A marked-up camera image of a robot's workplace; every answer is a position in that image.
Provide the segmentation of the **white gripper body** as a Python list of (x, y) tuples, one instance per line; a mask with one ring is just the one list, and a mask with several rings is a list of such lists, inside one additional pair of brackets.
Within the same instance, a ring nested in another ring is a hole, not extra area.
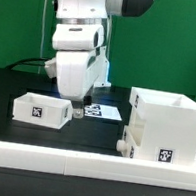
[(81, 101), (102, 73), (105, 47), (90, 51), (58, 51), (57, 87), (62, 98)]

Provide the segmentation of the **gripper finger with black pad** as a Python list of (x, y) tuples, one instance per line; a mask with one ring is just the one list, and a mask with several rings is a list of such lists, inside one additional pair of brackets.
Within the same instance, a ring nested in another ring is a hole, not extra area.
[(84, 115), (84, 104), (80, 101), (73, 101), (72, 102), (73, 108), (73, 117), (81, 119)]

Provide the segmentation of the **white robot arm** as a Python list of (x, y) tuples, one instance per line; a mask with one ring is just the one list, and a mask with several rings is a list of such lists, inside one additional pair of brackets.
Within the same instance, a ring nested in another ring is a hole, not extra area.
[(56, 0), (57, 27), (53, 34), (55, 58), (45, 63), (57, 80), (59, 95), (70, 100), (73, 116), (81, 118), (91, 104), (94, 87), (108, 87), (113, 16), (139, 17), (154, 0)]

